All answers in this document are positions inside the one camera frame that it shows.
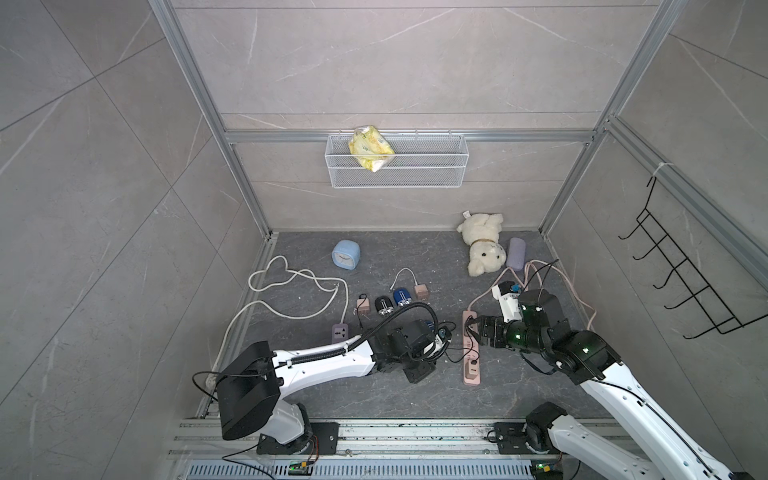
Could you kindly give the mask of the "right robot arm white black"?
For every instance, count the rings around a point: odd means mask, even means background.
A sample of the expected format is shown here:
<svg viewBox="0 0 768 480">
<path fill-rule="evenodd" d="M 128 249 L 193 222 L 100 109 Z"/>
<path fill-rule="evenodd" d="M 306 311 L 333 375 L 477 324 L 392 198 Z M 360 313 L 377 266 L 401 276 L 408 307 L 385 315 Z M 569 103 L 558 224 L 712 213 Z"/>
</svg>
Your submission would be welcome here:
<svg viewBox="0 0 768 480">
<path fill-rule="evenodd" d="M 535 454 L 566 454 L 607 479 L 747 479 L 699 445 L 641 386 L 629 366 L 602 337 L 577 330 L 558 299 L 544 289 L 520 292 L 504 282 L 493 290 L 498 316 L 466 315 L 477 344 L 510 350 L 528 361 L 541 357 L 545 374 L 563 374 L 595 399 L 642 450 L 634 455 L 593 432 L 566 410 L 545 402 L 522 427 Z"/>
</svg>

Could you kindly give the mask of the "black wall hook rack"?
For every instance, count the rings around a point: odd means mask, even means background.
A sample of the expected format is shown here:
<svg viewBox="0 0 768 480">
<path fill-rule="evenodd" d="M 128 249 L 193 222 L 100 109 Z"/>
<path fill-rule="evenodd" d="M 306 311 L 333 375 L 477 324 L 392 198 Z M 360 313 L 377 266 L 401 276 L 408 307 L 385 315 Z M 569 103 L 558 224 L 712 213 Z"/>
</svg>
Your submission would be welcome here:
<svg viewBox="0 0 768 480">
<path fill-rule="evenodd" d="M 647 196 L 644 205 L 634 219 L 634 228 L 618 239 L 628 242 L 642 236 L 650 242 L 649 248 L 640 255 L 633 254 L 634 261 L 645 260 L 648 256 L 659 256 L 667 265 L 667 274 L 661 283 L 653 283 L 656 291 L 667 288 L 673 279 L 683 287 L 682 297 L 674 304 L 665 304 L 663 309 L 672 312 L 693 303 L 705 319 L 705 326 L 693 334 L 683 334 L 685 340 L 695 340 L 711 332 L 724 336 L 767 319 L 767 314 L 742 320 L 719 294 L 715 286 L 704 275 L 702 269 L 683 250 L 677 240 L 663 226 L 651 211 L 650 204 L 657 179 L 651 176 L 646 183 Z"/>
</svg>

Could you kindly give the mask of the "purple power strip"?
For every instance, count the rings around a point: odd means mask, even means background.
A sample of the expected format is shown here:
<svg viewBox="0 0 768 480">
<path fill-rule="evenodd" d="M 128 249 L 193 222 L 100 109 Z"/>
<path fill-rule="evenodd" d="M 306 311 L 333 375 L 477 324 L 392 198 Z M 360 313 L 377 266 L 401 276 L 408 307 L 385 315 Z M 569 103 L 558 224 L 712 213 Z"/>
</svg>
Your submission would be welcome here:
<svg viewBox="0 0 768 480">
<path fill-rule="evenodd" d="M 332 326 L 331 343 L 341 343 L 349 338 L 349 326 L 346 323 L 337 323 Z"/>
</svg>

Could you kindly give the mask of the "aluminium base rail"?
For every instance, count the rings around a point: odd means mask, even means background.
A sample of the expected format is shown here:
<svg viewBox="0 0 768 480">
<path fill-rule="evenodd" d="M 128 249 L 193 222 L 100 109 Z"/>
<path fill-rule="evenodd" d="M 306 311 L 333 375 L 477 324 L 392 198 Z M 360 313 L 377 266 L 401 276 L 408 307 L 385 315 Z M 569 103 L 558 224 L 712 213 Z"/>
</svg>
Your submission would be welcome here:
<svg viewBox="0 0 768 480">
<path fill-rule="evenodd" d="M 521 419 L 318 419 L 298 454 L 255 436 L 227 442 L 213 420 L 172 430 L 159 479 L 597 479 L 585 461 L 535 454 Z"/>
</svg>

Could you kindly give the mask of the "yellow wet wipes pack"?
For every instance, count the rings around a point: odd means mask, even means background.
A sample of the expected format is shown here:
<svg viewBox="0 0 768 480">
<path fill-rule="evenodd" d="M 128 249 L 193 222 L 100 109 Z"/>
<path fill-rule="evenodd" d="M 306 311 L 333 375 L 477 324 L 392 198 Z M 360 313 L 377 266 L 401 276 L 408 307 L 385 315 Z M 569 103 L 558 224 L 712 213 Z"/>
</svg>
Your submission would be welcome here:
<svg viewBox="0 0 768 480">
<path fill-rule="evenodd" d="M 374 126 L 357 128 L 348 142 L 350 154 L 361 167 L 375 173 L 395 157 L 389 142 Z"/>
</svg>

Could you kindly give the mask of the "cream teddy bear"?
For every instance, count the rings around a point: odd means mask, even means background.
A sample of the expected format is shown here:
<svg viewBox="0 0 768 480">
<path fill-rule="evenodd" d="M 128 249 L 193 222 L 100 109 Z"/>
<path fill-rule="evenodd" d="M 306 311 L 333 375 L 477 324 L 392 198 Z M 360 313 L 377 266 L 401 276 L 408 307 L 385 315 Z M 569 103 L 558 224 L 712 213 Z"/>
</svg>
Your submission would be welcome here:
<svg viewBox="0 0 768 480">
<path fill-rule="evenodd" d="M 506 263 L 506 251 L 500 245 L 503 215 L 500 213 L 462 213 L 463 222 L 456 228 L 469 246 L 468 274 L 478 277 L 500 270 Z"/>
</svg>

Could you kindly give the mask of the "black electric shaver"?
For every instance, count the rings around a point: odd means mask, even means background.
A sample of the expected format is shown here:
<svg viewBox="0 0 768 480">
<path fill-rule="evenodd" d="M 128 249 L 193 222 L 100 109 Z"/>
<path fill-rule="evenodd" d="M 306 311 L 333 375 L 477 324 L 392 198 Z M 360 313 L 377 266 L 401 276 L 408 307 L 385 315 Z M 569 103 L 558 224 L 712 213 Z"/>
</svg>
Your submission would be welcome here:
<svg viewBox="0 0 768 480">
<path fill-rule="evenodd" d="M 374 301 L 374 307 L 376 312 L 385 317 L 394 311 L 394 303 L 392 299 L 386 295 L 379 296 Z"/>
</svg>

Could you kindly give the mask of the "light blue alarm clock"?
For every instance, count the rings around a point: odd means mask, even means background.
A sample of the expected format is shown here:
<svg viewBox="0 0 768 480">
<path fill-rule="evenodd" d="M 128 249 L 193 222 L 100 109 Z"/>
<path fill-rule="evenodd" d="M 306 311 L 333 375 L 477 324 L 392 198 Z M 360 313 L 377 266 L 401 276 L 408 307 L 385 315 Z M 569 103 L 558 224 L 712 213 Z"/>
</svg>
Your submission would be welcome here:
<svg viewBox="0 0 768 480">
<path fill-rule="evenodd" d="M 352 240 L 341 240 L 333 248 L 331 259 L 335 266 L 345 270 L 355 270 L 360 262 L 360 245 Z"/>
</svg>

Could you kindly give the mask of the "pink charger plug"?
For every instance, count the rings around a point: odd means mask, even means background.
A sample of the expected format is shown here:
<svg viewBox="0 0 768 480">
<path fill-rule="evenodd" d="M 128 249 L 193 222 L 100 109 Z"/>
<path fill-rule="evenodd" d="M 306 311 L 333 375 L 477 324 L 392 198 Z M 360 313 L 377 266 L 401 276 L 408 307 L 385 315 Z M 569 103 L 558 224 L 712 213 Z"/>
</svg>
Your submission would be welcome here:
<svg viewBox="0 0 768 480">
<path fill-rule="evenodd" d="M 425 284 L 415 285 L 414 294 L 416 299 L 420 302 L 427 302 L 429 300 L 430 292 Z"/>
<path fill-rule="evenodd" d="M 356 300 L 355 313 L 360 316 L 367 316 L 371 311 L 370 299 L 361 296 Z"/>
</svg>

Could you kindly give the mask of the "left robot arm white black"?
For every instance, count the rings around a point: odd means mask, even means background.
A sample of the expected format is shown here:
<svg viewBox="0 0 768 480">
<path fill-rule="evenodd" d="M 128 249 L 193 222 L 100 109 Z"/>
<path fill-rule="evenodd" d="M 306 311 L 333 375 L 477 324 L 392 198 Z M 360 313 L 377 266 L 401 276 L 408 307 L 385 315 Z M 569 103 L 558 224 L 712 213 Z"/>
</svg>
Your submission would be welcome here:
<svg viewBox="0 0 768 480">
<path fill-rule="evenodd" d="M 225 441 L 258 437 L 266 453 L 303 453 L 319 446 L 306 407 L 287 398 L 299 391 L 375 372 L 401 371 L 418 383 L 445 354 L 452 328 L 426 303 L 406 305 L 379 324 L 345 341 L 306 350 L 274 350 L 256 342 L 219 371 L 208 396 L 219 407 Z"/>
</svg>

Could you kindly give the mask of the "lavender oval case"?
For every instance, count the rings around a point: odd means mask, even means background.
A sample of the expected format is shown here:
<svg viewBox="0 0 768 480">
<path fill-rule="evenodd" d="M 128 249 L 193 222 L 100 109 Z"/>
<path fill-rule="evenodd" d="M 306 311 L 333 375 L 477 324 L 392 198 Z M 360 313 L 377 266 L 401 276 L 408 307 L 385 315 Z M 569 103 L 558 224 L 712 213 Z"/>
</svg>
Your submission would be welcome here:
<svg viewBox="0 0 768 480">
<path fill-rule="evenodd" d="M 526 264 L 526 242 L 519 237 L 512 237 L 509 240 L 507 249 L 506 266 L 515 272 L 521 272 Z"/>
</svg>

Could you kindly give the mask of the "pink power strip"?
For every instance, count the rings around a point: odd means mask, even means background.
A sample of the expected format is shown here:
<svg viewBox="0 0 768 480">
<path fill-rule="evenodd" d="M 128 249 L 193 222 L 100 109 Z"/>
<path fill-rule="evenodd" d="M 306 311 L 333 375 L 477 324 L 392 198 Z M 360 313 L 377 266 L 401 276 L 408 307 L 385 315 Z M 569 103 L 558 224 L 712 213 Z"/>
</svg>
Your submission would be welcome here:
<svg viewBox="0 0 768 480">
<path fill-rule="evenodd" d="M 462 377 L 464 384 L 469 386 L 478 386 L 481 383 L 478 344 L 469 331 L 469 323 L 475 317 L 476 313 L 471 310 L 462 313 Z"/>
</svg>

